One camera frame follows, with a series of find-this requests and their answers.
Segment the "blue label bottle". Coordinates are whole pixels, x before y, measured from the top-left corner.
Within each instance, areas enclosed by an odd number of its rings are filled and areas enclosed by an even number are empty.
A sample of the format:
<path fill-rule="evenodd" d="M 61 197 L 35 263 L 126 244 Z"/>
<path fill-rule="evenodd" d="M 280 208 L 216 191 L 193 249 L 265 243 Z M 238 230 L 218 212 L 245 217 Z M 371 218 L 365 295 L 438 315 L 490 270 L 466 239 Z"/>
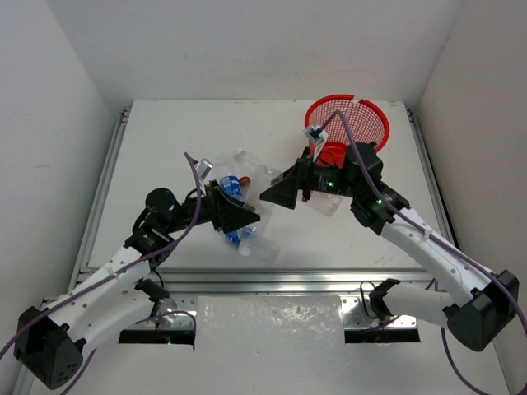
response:
<path fill-rule="evenodd" d="M 279 246 L 262 235 L 256 225 L 249 225 L 228 232 L 224 236 L 227 244 L 240 256 L 261 263 L 273 263 L 279 254 Z"/>
<path fill-rule="evenodd" d="M 224 193 L 238 201 L 243 202 L 245 200 L 245 193 L 240 183 L 242 173 L 233 153 L 220 153 L 214 161 L 212 171 L 215 180 Z"/>

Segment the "blue label bottle front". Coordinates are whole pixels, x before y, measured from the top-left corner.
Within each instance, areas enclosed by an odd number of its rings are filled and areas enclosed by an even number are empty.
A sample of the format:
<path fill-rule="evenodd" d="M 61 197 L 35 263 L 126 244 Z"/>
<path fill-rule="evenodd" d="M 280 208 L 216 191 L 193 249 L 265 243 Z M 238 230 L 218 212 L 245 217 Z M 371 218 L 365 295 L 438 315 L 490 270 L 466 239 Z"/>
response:
<path fill-rule="evenodd" d="M 224 236 L 227 244 L 240 256 L 261 263 L 273 263 L 279 254 L 279 246 L 262 235 L 256 225 L 249 225 L 228 232 Z"/>

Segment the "blue label bottle back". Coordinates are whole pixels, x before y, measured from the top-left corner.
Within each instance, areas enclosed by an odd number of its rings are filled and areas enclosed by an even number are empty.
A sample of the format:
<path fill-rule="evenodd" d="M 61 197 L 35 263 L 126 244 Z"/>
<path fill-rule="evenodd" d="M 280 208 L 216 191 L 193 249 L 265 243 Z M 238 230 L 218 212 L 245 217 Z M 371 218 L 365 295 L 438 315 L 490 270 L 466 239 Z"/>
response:
<path fill-rule="evenodd" d="M 220 153 L 214 161 L 212 171 L 215 180 L 224 193 L 238 201 L 243 202 L 245 200 L 245 193 L 240 183 L 242 173 L 233 153 Z"/>

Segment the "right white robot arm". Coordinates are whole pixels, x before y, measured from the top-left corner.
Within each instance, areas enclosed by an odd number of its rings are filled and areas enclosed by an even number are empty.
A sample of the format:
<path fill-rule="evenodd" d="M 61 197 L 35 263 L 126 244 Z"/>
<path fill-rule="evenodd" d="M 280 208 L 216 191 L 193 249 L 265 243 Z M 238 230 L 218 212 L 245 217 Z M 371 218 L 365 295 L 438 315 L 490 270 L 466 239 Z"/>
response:
<path fill-rule="evenodd" d="M 259 197 L 294 209 L 313 192 L 352 200 L 351 211 L 364 227 L 403 250 L 439 281 L 442 293 L 413 290 L 388 279 L 369 294 L 379 320 L 411 315 L 451 334 L 472 351 L 482 351 L 516 316 L 520 283 L 511 272 L 495 273 L 435 232 L 407 199 L 381 180 L 383 162 L 371 144 L 347 149 L 341 166 L 317 165 L 305 150 L 296 163 L 275 178 Z"/>

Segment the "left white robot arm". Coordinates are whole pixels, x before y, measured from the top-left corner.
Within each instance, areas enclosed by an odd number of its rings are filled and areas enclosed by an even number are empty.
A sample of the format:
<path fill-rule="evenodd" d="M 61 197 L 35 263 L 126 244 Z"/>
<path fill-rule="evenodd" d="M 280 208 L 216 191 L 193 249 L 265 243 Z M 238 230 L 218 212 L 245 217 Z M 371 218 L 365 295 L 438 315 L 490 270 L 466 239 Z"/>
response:
<path fill-rule="evenodd" d="M 227 195 L 216 181 L 183 202 L 168 188 L 152 190 L 131 236 L 107 263 L 46 308 L 29 307 L 20 315 L 15 358 L 46 388 L 61 388 L 87 352 L 149 318 L 156 302 L 169 298 L 148 276 L 177 246 L 173 233 L 187 235 L 203 223 L 229 233 L 259 219 L 255 208 Z"/>

